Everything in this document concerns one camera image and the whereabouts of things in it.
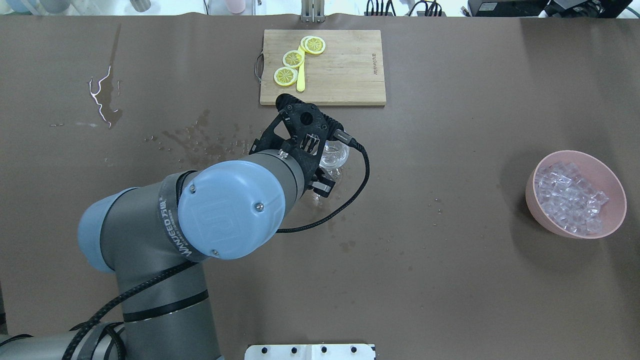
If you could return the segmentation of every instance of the pink bowl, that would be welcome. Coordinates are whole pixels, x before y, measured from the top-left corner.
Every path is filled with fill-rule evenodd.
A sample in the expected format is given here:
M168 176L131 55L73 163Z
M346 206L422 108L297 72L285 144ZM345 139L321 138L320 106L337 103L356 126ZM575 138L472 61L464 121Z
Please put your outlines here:
M570 233L551 220L542 210L540 204L538 204L536 187L533 183L534 176L539 168L549 167L559 161L562 161L565 164L576 164L580 169L582 176L591 183L593 188L603 191L609 197L609 201L602 206L602 210L600 211L600 219L602 220L602 232L600 234L579 236ZM620 180L618 180L616 174L614 174L613 171L611 171L611 169L609 169L607 165L604 165L600 160L579 151L557 151L542 159L531 173L531 176L529 176L525 197L527 199L527 206L529 207L529 211L531 211L531 215L533 215L533 217L543 227L545 227L545 229L567 238L603 238L612 234L615 230L618 230L627 215L627 196L625 195L625 189L622 188L622 184L620 183Z

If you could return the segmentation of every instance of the brown table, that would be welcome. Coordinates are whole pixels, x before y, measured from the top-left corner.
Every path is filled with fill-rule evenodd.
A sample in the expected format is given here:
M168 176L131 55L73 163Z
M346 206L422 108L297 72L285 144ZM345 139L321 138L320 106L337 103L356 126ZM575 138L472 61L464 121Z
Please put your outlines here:
M106 75L120 24L111 107L122 117L108 129L87 81ZM0 19L10 334L65 331L115 296L115 278L78 249L83 211L241 157L276 114L253 75L262 32L306 26L293 15ZM322 341L375 343L379 359L638 359L640 22L334 15L310 26L382 31L387 105L323 108L367 147L372 178L328 224L207 262L227 359L248 344ZM526 179L559 149L596 156L625 185L627 219L608 238L560 238L528 213ZM336 208L362 173L353 153L335 196L316 206L305 195L285 225Z

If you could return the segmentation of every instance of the bowl of ice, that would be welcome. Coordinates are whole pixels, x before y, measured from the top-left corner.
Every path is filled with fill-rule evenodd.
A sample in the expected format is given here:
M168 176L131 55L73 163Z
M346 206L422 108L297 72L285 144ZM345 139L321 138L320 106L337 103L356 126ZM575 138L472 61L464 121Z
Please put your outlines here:
M529 177L525 196L533 217L567 238L603 238L617 230L627 214L627 197L616 174L579 151L557 151L542 159Z

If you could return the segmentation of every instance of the blue joint cap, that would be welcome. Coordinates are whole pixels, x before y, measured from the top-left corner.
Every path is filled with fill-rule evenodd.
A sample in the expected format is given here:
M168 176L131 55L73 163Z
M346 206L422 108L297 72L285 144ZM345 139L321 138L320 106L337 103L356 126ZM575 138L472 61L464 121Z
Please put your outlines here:
M278 179L243 160L205 169L186 185L178 203L184 236L202 254L218 259L251 254L276 233L284 213Z
M100 250L100 234L102 233L102 223L107 217L111 206L125 192L137 188L128 188L112 196L106 197L84 212L78 224L78 245L86 256L89 264L101 272L113 273L113 269L107 265Z

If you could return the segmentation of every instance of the wooden cutting board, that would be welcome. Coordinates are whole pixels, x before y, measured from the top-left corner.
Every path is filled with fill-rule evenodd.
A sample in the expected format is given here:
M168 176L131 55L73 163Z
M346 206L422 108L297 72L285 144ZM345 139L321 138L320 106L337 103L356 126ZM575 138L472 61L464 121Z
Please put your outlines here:
M279 86L273 73L283 67L282 56L297 50L307 35L324 39L320 55L305 54L304 92L296 84ZM385 105L385 70L380 30L265 30L264 71L260 103L274 105L276 97L289 93L316 105Z

